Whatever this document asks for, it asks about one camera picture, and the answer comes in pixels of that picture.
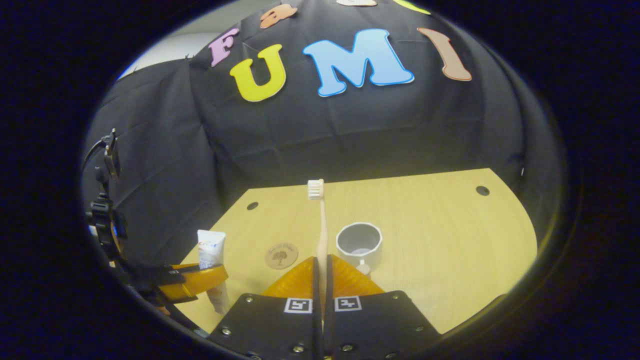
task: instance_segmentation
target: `wooden coaster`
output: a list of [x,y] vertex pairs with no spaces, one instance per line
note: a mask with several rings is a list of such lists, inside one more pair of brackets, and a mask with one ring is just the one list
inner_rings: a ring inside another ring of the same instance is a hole
[[291,243],[279,243],[272,246],[264,256],[264,261],[270,268],[284,269],[293,264],[298,258],[298,249]]

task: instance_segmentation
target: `mug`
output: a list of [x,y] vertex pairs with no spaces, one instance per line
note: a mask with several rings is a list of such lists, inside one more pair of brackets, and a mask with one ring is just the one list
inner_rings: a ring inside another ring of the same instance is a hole
[[368,275],[380,262],[382,232],[368,222],[354,222],[336,235],[335,246],[344,261]]

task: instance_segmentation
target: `toothbrush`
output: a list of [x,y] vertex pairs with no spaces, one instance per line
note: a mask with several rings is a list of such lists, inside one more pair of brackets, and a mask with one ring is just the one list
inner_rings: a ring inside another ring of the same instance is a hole
[[324,319],[324,302],[326,297],[326,257],[329,246],[329,236],[326,229],[326,214],[324,213],[324,180],[309,180],[307,183],[307,195],[309,200],[320,200],[320,239],[316,248],[318,259],[318,272],[320,276],[320,309]]

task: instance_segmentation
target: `blue letter m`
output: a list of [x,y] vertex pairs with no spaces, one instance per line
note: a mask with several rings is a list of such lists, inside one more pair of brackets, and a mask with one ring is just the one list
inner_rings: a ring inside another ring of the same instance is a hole
[[367,62],[373,68],[369,80],[375,85],[406,84],[413,81],[413,74],[406,70],[396,52],[389,44],[389,32],[384,29],[359,31],[353,41],[353,50],[346,51],[329,40],[320,40],[302,50],[316,62],[321,86],[318,94],[322,97],[344,92],[347,85],[335,76],[339,71],[355,87],[364,84]]

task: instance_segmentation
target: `yellow letter u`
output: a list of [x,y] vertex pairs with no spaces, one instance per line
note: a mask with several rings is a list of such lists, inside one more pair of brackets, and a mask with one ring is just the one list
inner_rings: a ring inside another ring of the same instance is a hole
[[236,66],[231,68],[229,74],[236,79],[236,85],[240,95],[247,101],[257,102],[268,97],[274,96],[284,86],[287,74],[284,71],[282,60],[278,52],[282,49],[282,45],[275,44],[264,48],[258,53],[258,58],[264,59],[267,63],[271,79],[268,83],[258,86],[255,84],[253,74],[251,72],[251,64],[253,60],[246,59],[240,61]]

